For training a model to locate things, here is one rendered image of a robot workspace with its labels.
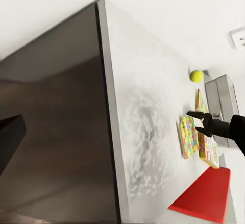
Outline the board game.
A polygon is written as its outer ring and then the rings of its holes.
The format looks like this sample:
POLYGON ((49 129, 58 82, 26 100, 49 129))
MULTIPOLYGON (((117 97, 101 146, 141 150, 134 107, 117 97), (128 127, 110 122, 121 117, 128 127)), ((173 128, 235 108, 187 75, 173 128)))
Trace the board game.
POLYGON ((220 168, 216 141, 199 131, 197 134, 199 140, 199 159, 202 159, 213 168, 220 168))

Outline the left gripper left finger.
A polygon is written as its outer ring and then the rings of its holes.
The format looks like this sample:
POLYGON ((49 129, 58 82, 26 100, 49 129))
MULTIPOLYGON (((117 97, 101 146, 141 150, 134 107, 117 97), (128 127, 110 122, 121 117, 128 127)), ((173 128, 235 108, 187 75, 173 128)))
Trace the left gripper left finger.
POLYGON ((23 115, 0 120, 0 176, 27 133, 23 115))

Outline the jigsaw puzzle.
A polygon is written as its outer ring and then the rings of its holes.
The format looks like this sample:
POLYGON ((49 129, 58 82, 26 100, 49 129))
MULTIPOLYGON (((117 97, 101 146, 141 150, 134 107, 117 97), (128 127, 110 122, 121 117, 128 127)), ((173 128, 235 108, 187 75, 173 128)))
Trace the jigsaw puzzle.
POLYGON ((200 89, 198 89, 198 96, 197 96, 197 112, 204 112, 209 113, 209 108, 206 105, 206 102, 201 94, 200 89))
POLYGON ((181 118, 179 123, 179 132, 183 148, 184 159, 190 158, 197 150, 199 150, 199 140, 197 130, 192 116, 181 118))

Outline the tennis ball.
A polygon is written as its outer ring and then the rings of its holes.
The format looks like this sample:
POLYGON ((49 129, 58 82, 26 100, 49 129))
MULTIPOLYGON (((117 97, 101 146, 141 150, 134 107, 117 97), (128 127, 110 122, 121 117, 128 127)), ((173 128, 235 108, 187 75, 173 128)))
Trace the tennis ball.
POLYGON ((203 78, 204 78, 204 74, 201 70, 195 70, 190 74, 190 79, 192 80, 192 82, 195 83, 202 81, 203 78))

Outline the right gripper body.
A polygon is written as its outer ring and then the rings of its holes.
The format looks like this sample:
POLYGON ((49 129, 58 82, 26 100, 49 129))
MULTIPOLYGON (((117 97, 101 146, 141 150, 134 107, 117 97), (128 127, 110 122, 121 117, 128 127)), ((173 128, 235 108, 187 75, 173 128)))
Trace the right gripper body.
POLYGON ((206 113, 202 123, 208 137, 212 138, 213 135, 224 137, 224 129, 228 122, 216 120, 211 113, 206 113))

